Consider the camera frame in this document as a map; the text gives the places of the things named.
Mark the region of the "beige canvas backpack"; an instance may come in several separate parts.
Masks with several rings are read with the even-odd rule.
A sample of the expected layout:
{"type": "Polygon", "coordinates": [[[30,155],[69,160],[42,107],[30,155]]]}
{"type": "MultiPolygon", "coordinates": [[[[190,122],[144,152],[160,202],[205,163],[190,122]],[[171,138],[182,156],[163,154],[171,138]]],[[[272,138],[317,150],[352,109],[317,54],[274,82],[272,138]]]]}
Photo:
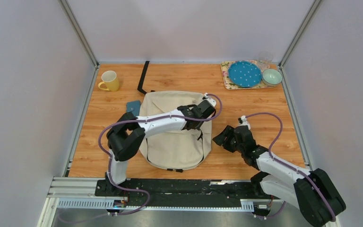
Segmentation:
{"type": "MultiPolygon", "coordinates": [[[[163,114],[178,106],[199,104],[203,94],[188,91],[158,91],[145,94],[141,116],[163,114]]],[[[139,151],[151,165],[176,171],[196,168],[210,153],[212,123],[198,130],[170,131],[147,138],[139,151]]]]}

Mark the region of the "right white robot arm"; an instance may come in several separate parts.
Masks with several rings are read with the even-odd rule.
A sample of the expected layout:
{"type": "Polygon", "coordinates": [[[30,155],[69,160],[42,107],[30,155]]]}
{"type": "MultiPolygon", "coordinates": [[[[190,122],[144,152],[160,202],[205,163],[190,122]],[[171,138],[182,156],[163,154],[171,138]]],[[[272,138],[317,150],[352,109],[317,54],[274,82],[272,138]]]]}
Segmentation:
{"type": "Polygon", "coordinates": [[[229,152],[239,152],[244,162],[259,172],[251,178],[251,193],[282,199],[300,210],[314,227],[336,220],[346,203],[329,175],[322,169],[295,166],[256,143],[249,126],[226,126],[213,141],[229,152]]]}

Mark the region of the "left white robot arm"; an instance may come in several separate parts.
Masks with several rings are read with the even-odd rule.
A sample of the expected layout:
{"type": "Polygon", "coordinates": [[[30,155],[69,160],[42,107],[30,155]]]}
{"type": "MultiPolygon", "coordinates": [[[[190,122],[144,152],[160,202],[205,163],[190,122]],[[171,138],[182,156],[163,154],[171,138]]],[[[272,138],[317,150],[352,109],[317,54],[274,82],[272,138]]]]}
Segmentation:
{"type": "Polygon", "coordinates": [[[205,96],[198,105],[182,105],[167,113],[134,116],[127,112],[104,128],[98,145],[109,156],[107,190],[113,196],[125,192],[128,160],[137,154],[143,140],[169,131],[198,130],[204,122],[219,116],[221,111],[216,110],[216,105],[220,103],[205,96]]]}

